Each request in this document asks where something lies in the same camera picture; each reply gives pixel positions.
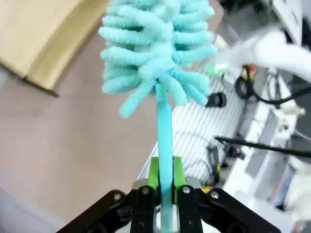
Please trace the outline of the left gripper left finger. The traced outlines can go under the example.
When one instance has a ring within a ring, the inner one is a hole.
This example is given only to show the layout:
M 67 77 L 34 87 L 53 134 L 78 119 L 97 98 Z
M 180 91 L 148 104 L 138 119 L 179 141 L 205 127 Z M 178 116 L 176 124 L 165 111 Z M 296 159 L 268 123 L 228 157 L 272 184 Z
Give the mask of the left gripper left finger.
M 114 189 L 59 230 L 60 233 L 153 233 L 159 205 L 159 161 L 153 157 L 149 174 L 133 183 L 128 194 Z

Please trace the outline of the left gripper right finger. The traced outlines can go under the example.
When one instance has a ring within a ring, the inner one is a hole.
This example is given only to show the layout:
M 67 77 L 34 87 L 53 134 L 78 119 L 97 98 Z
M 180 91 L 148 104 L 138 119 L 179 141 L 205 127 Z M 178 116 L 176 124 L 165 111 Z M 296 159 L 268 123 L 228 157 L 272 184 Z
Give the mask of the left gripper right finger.
M 175 204 L 182 233 L 202 233 L 202 222 L 221 233 L 279 233 L 280 229 L 220 188 L 205 193 L 186 183 L 182 160 L 173 158 Z

